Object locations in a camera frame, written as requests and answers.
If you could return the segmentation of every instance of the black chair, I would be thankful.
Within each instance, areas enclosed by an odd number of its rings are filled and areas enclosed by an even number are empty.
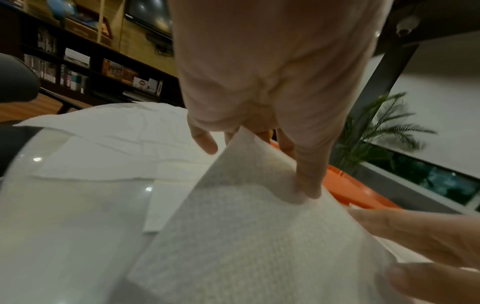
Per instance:
[[[41,87],[36,74],[17,58],[0,53],[0,103],[28,102],[41,93],[62,103],[57,114],[70,109],[81,110],[83,107],[70,100]],[[0,181],[11,161],[20,149],[37,134],[41,128],[14,127],[20,121],[0,123]]]

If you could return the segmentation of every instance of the glossy table surface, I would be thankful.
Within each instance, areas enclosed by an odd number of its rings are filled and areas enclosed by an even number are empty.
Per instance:
[[[4,177],[0,303],[155,303],[124,280],[154,236],[142,232],[153,181],[31,176],[69,137],[40,131]]]

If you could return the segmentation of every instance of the hand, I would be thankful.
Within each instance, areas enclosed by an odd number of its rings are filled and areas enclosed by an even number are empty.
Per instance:
[[[388,271],[401,293],[436,304],[480,303],[480,217],[412,211],[349,210],[368,232],[436,263],[397,264]]]
[[[297,160],[320,197],[330,150],[357,97],[391,0],[172,0],[178,77],[195,141],[240,126]]]

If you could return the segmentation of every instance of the wooden floor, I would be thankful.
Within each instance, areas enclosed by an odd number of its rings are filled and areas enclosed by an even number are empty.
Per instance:
[[[90,107],[85,103],[75,101],[84,107]],[[55,114],[62,104],[50,97],[39,94],[30,102],[12,102],[0,104],[0,122],[9,120],[25,120],[45,114]]]

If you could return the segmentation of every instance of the television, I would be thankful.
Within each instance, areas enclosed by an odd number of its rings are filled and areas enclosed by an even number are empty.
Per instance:
[[[172,39],[172,19],[166,0],[126,0],[125,18]]]

